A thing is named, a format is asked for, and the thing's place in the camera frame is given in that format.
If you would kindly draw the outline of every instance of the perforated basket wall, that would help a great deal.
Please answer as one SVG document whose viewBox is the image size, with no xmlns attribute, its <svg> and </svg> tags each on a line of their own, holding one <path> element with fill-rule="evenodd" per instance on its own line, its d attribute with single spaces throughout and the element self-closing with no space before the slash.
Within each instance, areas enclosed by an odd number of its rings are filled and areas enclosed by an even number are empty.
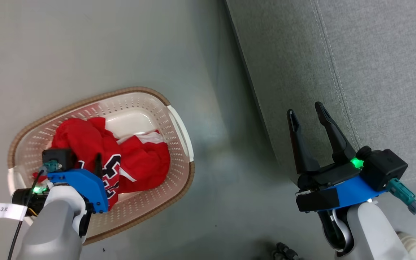
<svg viewBox="0 0 416 260">
<path fill-rule="evenodd" d="M 106 127 L 117 137 L 157 129 L 171 156 L 164 183 L 155 189 L 119 194 L 118 202 L 106 214 L 93 214 L 85 244 L 102 240 L 154 216 L 180 199 L 188 190 L 195 171 L 193 150 L 187 130 L 170 102 L 145 87 L 131 87 L 91 97 L 26 126 L 14 139 L 8 155 L 8 185 L 16 189 L 33 183 L 33 172 L 41 162 L 41 152 L 50 147 L 59 125 L 69 118 L 87 120 L 105 117 Z M 32 219 L 25 217 L 26 222 Z"/>
</svg>

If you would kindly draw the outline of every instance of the white stripe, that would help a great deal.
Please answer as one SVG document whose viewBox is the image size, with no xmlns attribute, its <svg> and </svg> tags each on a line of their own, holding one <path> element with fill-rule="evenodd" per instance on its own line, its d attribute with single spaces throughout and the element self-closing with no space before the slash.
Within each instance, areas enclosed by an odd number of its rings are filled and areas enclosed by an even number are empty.
<svg viewBox="0 0 416 260">
<path fill-rule="evenodd" d="M 129 179 L 132 182 L 137 181 L 136 179 L 134 179 L 133 177 L 131 177 L 127 172 L 125 172 L 123 170 L 123 168 L 121 168 L 121 167 L 120 167 L 120 175 L 126 177 L 127 179 Z"/>
<path fill-rule="evenodd" d="M 120 140 L 117 140 L 117 143 L 120 145 L 133 136 L 134 135 L 130 135 L 130 136 L 121 138 Z M 163 135 L 160 135 L 157 132 L 152 132 L 152 133 L 148 133 L 145 135 L 136 135 L 136 136 L 137 138 L 139 138 L 141 143 L 163 143 L 165 141 L 163 140 Z"/>
</svg>

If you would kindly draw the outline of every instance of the white label tag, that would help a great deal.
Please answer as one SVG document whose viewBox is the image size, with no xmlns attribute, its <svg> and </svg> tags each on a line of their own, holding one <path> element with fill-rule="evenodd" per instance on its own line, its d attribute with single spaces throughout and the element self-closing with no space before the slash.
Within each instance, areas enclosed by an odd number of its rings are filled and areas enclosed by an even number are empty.
<svg viewBox="0 0 416 260">
<path fill-rule="evenodd" d="M 0 203 L 0 217 L 22 221 L 23 217 L 25 217 L 27 209 L 27 206 L 11 203 Z"/>
</svg>

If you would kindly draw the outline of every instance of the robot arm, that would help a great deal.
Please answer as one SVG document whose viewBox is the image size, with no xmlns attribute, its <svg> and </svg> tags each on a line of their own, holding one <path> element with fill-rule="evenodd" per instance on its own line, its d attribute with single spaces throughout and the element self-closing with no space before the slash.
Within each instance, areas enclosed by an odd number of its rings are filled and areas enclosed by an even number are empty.
<svg viewBox="0 0 416 260">
<path fill-rule="evenodd" d="M 416 214 L 415 195 L 399 181 L 407 163 L 391 150 L 357 153 L 321 102 L 315 103 L 329 137 L 334 163 L 320 167 L 302 136 L 293 110 L 287 112 L 296 164 L 299 211 L 317 212 L 335 259 L 408 260 L 408 252 L 372 198 L 391 192 Z"/>
<path fill-rule="evenodd" d="M 69 149 L 43 151 L 43 161 L 49 161 L 39 172 L 47 173 L 51 188 L 39 193 L 19 189 L 13 194 L 14 204 L 30 209 L 26 216 L 36 216 L 23 238 L 18 260 L 78 260 L 91 214 L 108 211 L 100 156 L 94 173 L 72 169 L 74 163 L 67 159 L 76 160 Z"/>
<path fill-rule="evenodd" d="M 72 225 L 74 217 L 75 210 L 66 200 L 56 199 L 44 206 L 23 238 L 17 259 L 78 260 L 82 242 Z"/>
</svg>

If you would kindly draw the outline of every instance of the gray floor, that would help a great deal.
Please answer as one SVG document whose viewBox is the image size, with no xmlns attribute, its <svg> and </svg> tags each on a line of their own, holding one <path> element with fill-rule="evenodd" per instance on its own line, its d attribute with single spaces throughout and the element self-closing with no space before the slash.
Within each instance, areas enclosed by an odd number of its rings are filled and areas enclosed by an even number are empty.
<svg viewBox="0 0 416 260">
<path fill-rule="evenodd" d="M 317 215 L 297 211 L 296 187 L 277 168 L 223 3 L 213 0 L 0 0 L 0 202 L 9 201 L 5 161 L 21 128 L 128 86 L 160 91 L 178 110 L 196 176 L 179 202 L 84 247 L 82 259 L 266 259 L 276 241 L 332 259 Z M 416 216 L 391 201 L 380 204 L 395 227 L 416 234 Z M 15 227 L 0 219 L 0 259 Z"/>
</svg>

